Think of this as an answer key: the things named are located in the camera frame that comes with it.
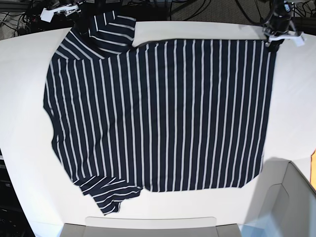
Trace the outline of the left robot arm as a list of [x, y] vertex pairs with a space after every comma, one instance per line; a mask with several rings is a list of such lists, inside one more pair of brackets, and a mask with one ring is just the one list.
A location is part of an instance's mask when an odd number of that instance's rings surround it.
[[277, 52], [284, 42], [285, 36], [289, 35], [289, 27], [292, 17], [291, 4], [286, 0], [272, 0], [271, 13], [264, 25], [266, 36], [265, 46], [269, 52]]

